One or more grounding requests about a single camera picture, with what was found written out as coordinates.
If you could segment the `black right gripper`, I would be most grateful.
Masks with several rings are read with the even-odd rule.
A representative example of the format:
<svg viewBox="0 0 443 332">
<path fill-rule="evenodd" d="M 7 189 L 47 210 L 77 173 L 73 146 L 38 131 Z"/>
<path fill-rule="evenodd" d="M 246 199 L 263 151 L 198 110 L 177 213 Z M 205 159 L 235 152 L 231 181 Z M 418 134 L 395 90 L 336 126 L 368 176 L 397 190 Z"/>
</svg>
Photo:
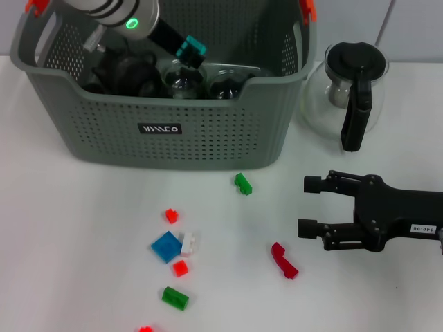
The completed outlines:
<svg viewBox="0 0 443 332">
<path fill-rule="evenodd" d="M 298 237 L 321 238 L 326 251 L 366 249 L 381 252 L 395 238 L 438 241 L 443 229 L 443 192 L 401 190 L 380 176 L 329 170 L 304 177 L 304 193 L 332 192 L 355 197 L 354 223 L 326 224 L 298 219 Z"/>
</svg>

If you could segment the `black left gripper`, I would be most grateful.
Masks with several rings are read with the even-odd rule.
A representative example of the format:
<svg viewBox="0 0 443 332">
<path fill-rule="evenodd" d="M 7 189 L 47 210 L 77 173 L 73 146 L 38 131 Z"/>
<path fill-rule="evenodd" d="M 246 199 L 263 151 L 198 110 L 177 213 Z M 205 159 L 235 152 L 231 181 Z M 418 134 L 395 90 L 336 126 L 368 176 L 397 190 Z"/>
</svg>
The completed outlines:
<svg viewBox="0 0 443 332">
<path fill-rule="evenodd" d="M 206 59 L 205 55 L 190 53 L 188 45 L 184 46 L 186 40 L 162 19 L 158 20 L 148 38 L 168 54 L 184 56 L 184 64 L 187 67 L 199 68 Z"/>
</svg>

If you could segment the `cyan square toy brick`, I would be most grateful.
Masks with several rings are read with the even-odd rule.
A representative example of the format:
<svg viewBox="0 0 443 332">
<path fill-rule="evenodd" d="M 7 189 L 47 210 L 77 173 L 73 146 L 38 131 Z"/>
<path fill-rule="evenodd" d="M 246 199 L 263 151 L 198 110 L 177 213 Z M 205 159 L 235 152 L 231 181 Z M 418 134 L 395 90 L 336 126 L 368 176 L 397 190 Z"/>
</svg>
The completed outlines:
<svg viewBox="0 0 443 332">
<path fill-rule="evenodd" d="M 176 52 L 178 58 L 186 57 L 185 53 L 195 53 L 199 56 L 204 57 L 206 55 L 207 48 L 192 35 L 188 35 L 182 45 Z"/>
</svg>

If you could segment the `glass jar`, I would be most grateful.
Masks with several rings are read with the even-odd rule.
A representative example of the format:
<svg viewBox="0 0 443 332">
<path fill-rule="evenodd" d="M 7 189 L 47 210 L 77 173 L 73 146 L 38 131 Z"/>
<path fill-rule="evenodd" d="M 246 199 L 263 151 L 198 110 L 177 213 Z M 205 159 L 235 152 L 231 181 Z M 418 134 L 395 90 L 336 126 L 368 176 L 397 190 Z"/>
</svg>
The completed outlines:
<svg viewBox="0 0 443 332">
<path fill-rule="evenodd" d="M 170 62 L 161 74 L 167 96 L 184 100 L 205 98 L 207 73 L 203 66 L 189 67 L 176 59 Z"/>
</svg>

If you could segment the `glass teacup black holder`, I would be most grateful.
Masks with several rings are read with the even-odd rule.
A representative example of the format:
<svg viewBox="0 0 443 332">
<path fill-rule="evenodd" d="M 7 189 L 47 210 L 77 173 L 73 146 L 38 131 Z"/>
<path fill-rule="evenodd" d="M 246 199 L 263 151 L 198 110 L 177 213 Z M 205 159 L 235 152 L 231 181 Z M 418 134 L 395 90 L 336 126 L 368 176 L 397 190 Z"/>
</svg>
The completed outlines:
<svg viewBox="0 0 443 332">
<path fill-rule="evenodd" d="M 143 98 L 163 98 L 164 88 L 161 78 L 144 81 L 138 90 L 138 96 Z"/>
<path fill-rule="evenodd" d="M 235 99 L 241 93 L 246 81 L 254 77 L 253 73 L 233 69 L 220 71 L 207 84 L 207 97 L 213 100 Z"/>
</svg>

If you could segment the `white toy brick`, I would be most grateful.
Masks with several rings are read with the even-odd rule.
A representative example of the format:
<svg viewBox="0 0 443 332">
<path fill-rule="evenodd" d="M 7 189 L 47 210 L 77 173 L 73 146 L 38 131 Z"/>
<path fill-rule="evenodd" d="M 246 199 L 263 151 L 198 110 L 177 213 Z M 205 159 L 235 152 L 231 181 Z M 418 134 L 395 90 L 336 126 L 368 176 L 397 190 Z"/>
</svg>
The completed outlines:
<svg viewBox="0 0 443 332">
<path fill-rule="evenodd" d="M 179 235 L 179 240 L 181 241 L 180 255 L 189 257 L 198 250 L 200 234 L 198 232 L 182 232 Z"/>
</svg>

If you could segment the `blue square toy brick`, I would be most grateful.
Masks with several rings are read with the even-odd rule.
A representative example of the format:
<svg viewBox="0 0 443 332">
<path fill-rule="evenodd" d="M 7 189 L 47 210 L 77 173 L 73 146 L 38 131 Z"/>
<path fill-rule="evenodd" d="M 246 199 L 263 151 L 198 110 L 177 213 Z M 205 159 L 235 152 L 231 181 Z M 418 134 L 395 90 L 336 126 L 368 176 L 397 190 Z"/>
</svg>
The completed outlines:
<svg viewBox="0 0 443 332">
<path fill-rule="evenodd" d="M 151 244 L 151 249 L 166 264 L 181 253 L 182 243 L 171 233 L 166 232 Z"/>
</svg>

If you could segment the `green toy brick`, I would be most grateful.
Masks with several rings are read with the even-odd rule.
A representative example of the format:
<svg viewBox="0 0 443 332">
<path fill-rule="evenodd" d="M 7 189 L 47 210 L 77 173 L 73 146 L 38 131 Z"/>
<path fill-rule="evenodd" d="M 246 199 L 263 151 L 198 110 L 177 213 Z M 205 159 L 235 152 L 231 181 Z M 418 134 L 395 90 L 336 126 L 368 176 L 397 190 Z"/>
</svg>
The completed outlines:
<svg viewBox="0 0 443 332">
<path fill-rule="evenodd" d="M 239 191 L 245 196 L 248 196 L 253 192 L 252 185 L 247 181 L 247 179 L 242 173 L 238 173 L 235 175 L 234 184 L 238 187 Z"/>
<path fill-rule="evenodd" d="M 165 287 L 163 290 L 163 294 L 161 297 L 161 300 L 165 302 L 166 304 L 180 310 L 185 311 L 188 302 L 189 297 L 179 291 L 177 291 L 174 288 L 171 288 L 169 286 Z"/>
</svg>

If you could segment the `gray perforated storage bin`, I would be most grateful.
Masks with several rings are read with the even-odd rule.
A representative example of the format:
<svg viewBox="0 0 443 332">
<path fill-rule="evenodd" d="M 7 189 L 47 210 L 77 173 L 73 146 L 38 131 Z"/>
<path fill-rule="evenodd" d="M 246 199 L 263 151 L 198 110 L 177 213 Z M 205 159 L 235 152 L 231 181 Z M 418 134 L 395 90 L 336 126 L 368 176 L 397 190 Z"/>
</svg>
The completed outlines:
<svg viewBox="0 0 443 332">
<path fill-rule="evenodd" d="M 303 24 L 299 0 L 160 0 L 160 11 L 207 48 L 206 88 L 223 70 L 255 77 L 230 100 L 89 93 L 100 54 L 83 44 L 97 23 L 56 0 L 39 17 L 21 16 L 10 58 L 82 160 L 177 170 L 274 163 L 316 55 L 316 23 Z"/>
</svg>

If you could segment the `long red toy piece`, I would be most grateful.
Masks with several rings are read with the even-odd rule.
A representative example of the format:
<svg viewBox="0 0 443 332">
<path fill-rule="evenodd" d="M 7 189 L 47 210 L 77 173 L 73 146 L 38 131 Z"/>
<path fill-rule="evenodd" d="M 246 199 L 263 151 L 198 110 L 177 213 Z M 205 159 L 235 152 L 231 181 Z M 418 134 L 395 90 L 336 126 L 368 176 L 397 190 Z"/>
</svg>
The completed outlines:
<svg viewBox="0 0 443 332">
<path fill-rule="evenodd" d="M 285 248 L 281 246 L 278 242 L 275 242 L 271 246 L 271 255 L 274 262 L 278 265 L 283 275 L 287 279 L 295 279 L 298 275 L 298 270 L 285 258 Z"/>
</svg>

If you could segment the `black ceramic teapot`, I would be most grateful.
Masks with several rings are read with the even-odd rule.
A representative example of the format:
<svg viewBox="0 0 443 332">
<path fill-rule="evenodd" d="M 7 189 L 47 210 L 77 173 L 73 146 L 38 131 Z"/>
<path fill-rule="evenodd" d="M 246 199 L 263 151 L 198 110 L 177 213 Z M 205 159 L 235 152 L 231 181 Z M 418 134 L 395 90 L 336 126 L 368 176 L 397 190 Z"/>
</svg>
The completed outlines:
<svg viewBox="0 0 443 332">
<path fill-rule="evenodd" d="M 139 97 L 138 90 L 146 80 L 161 78 L 152 51 L 142 55 L 131 52 L 106 53 L 92 72 L 112 94 Z"/>
</svg>

